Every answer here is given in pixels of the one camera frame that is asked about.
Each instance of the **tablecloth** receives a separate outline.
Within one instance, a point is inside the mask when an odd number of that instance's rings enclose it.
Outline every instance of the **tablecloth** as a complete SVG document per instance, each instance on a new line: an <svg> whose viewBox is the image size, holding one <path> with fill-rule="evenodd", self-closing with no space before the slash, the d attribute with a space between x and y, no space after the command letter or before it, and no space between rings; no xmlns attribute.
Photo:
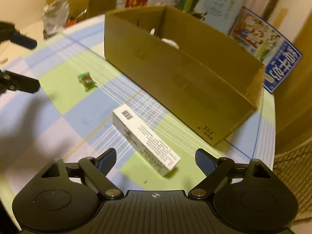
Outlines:
<svg viewBox="0 0 312 234"><path fill-rule="evenodd" d="M272 168L275 108L266 90L258 111L213 148L104 60L103 36L102 15L40 43L5 68L41 83L36 94L7 91L0 99L0 197L11 216L14 196L50 160L75 162L110 147L117 162L108 178L124 192L188 192L205 177L194 159L198 148L236 162L258 158ZM98 85L89 92L77 79L87 71ZM169 175L154 171L113 126L112 110L124 103L181 157Z"/></svg>

